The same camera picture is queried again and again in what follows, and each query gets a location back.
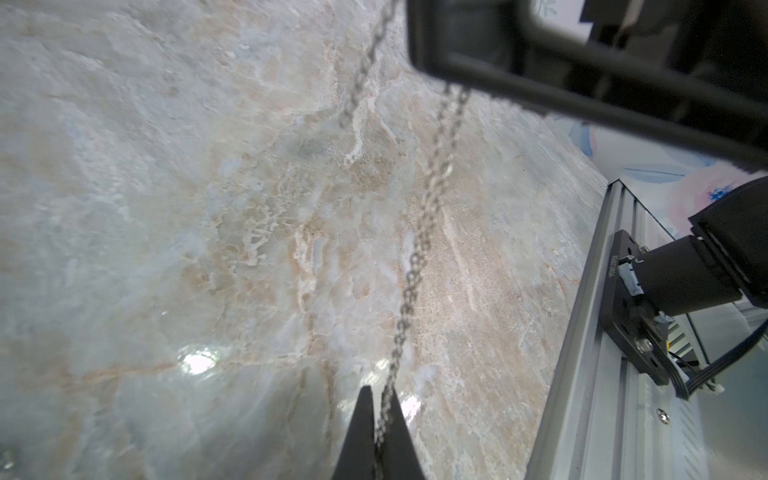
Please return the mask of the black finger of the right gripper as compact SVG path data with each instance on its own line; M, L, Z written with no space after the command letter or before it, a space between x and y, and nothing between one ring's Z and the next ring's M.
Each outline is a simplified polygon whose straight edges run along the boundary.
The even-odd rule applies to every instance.
M587 1L585 39L527 1L410 1L409 57L437 79L767 167L763 1Z

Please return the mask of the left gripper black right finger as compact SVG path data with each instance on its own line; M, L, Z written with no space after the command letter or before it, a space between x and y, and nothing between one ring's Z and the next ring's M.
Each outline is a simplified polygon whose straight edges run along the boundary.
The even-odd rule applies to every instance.
M380 461L386 480L424 480L400 402L390 402L391 422L383 437Z

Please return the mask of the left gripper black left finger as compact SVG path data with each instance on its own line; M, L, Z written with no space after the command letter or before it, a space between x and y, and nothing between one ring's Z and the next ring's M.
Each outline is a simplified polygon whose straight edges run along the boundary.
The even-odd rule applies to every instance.
M370 386L360 389L332 480L372 480L375 473L374 402Z

